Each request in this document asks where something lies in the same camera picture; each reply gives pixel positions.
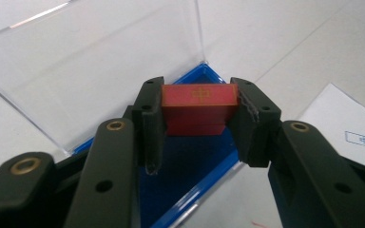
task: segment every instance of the transparent plastic box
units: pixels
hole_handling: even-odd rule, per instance
[[[204,62],[195,0],[74,0],[0,30],[0,96],[71,155],[94,136],[101,122],[121,117],[147,79],[164,76],[167,84],[222,83]],[[166,146],[186,140],[168,139]],[[197,149],[202,151],[198,167],[186,172],[194,179],[183,182],[170,176],[172,169],[165,171],[168,180],[185,184],[186,190],[182,193],[178,185],[164,188],[165,192],[179,188],[166,203],[173,206],[147,226],[178,221],[238,161],[228,132],[197,143],[202,145]],[[192,146],[185,150],[198,152]],[[169,160],[179,156],[170,155]],[[160,175],[150,180],[142,173],[141,186],[153,188],[162,179]],[[141,192],[151,194],[145,189]],[[146,211],[152,210],[151,204],[148,201]]]

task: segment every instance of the white surface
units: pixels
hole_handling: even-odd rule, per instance
[[[5,13],[23,12],[23,6],[35,3],[9,8],[7,2],[0,4],[0,13]],[[281,108],[283,120],[296,119],[329,83],[365,106],[365,0],[200,0],[200,8],[210,66],[224,79],[256,82]],[[12,156],[10,151],[52,148],[3,103],[0,100],[0,162]],[[2,132],[2,127],[15,132]],[[259,227],[255,222],[280,227],[266,173],[242,168],[183,226]]]
[[[365,165],[365,107],[339,88],[327,85],[299,119],[318,128],[341,156]]]

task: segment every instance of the block front face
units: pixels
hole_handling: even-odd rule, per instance
[[[162,107],[167,135],[220,135],[237,110],[235,84],[163,85]]]

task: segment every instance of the red cube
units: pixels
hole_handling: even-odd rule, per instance
[[[169,136],[220,135],[239,107],[236,84],[163,85]]]

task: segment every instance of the blue tray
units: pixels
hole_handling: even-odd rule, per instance
[[[224,84],[208,65],[201,64],[175,84]],[[92,139],[74,153],[91,146]],[[220,136],[166,137],[159,174],[140,169],[142,227],[168,227],[183,215],[238,162],[230,132]]]

